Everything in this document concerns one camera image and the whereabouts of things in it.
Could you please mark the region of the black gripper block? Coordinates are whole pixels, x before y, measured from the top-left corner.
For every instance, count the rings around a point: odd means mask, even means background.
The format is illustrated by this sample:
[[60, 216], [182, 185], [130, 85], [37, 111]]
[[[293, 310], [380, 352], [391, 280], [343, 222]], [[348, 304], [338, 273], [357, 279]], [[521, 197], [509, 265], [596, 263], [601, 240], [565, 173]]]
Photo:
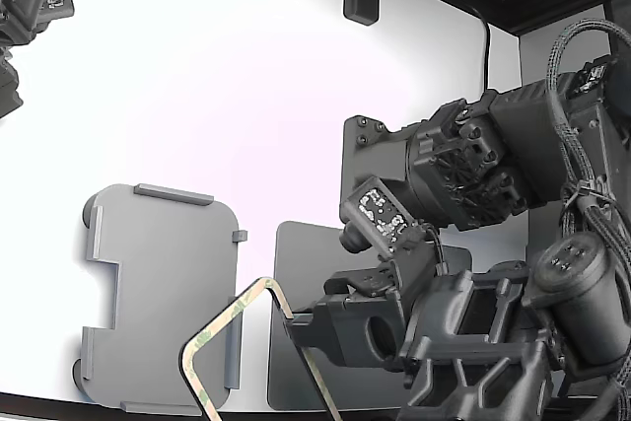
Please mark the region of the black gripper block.
[[[334, 273], [323, 284], [324, 303], [341, 349], [340, 367], [380, 368], [401, 372], [409, 308], [404, 305], [392, 266]], [[303, 348], [320, 345], [319, 320], [312, 313], [284, 320], [292, 342]]]

